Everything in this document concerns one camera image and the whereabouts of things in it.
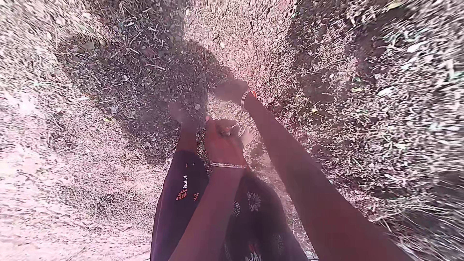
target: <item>hand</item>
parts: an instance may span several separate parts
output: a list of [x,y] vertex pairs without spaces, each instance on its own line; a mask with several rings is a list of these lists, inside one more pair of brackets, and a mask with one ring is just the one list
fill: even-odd
[[206,117],[205,147],[209,160],[216,163],[229,163],[235,165],[246,165],[243,152],[237,144],[238,140],[231,136],[223,136],[219,131],[223,128],[232,128],[235,121],[222,120],[221,126],[212,117]]
[[248,89],[248,83],[241,80],[232,80],[218,85],[213,89],[213,93],[221,100],[232,101],[240,105],[242,96]]

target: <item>flower print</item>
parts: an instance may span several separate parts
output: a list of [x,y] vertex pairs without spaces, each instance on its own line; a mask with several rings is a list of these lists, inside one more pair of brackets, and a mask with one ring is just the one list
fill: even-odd
[[183,181],[184,184],[184,187],[183,189],[186,189],[187,188],[187,175],[184,176],[185,180]]
[[233,203],[233,212],[232,212],[232,215],[238,216],[239,214],[240,214],[240,204],[239,204],[237,201],[235,201],[235,202]]
[[261,255],[257,255],[256,253],[250,253],[250,258],[246,256],[245,261],[261,261]]
[[250,258],[245,257],[245,261],[261,261],[261,255],[256,253],[258,246],[256,244],[248,244],[250,248]]
[[252,212],[258,211],[259,207],[261,206],[261,198],[257,194],[252,192],[248,192],[246,196],[248,197],[248,204],[250,205],[250,210]]

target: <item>dirt path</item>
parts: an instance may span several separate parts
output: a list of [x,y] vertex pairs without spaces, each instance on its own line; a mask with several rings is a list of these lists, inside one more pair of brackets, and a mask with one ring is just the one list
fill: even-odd
[[[253,125],[209,93],[229,78],[405,251],[462,259],[461,3],[30,0],[0,14],[5,260],[147,259],[179,134],[166,104]],[[246,157],[313,256],[259,139]]]

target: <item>finger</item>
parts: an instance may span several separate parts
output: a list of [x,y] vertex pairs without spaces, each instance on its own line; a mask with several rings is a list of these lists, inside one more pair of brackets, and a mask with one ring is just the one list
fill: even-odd
[[214,138],[217,136],[216,123],[211,116],[206,116],[206,136],[208,138]]

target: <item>bangle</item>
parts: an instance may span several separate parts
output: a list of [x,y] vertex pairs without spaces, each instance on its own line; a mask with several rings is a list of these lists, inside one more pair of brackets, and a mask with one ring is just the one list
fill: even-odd
[[258,97],[258,95],[256,94],[255,91],[252,91],[252,90],[250,90],[250,89],[246,90],[245,93],[244,93],[243,96],[242,96],[242,101],[240,102],[240,106],[242,106],[242,110],[245,110],[245,98],[246,98],[246,95],[247,95],[249,92],[251,92],[251,94],[253,94],[253,96],[254,96],[255,98]]
[[229,164],[229,163],[211,162],[211,166],[222,167],[222,168],[233,168],[233,169],[246,169],[246,165],[235,165],[235,164]]

